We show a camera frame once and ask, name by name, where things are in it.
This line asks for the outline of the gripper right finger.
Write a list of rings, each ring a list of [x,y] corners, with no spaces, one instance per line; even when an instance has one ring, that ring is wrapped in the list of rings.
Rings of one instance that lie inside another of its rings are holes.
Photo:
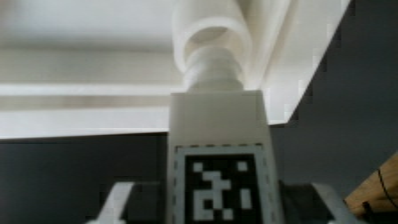
[[[327,184],[320,183],[313,183],[313,187],[333,214],[333,220],[327,222],[327,224],[368,224],[363,220],[358,219],[354,213],[350,212],[343,198],[340,197],[334,188]]]

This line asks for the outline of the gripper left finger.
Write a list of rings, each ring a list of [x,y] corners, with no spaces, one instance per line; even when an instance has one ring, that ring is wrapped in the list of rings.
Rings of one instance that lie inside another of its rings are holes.
[[[86,224],[127,224],[121,216],[134,186],[134,182],[118,182],[114,184],[98,217]]]

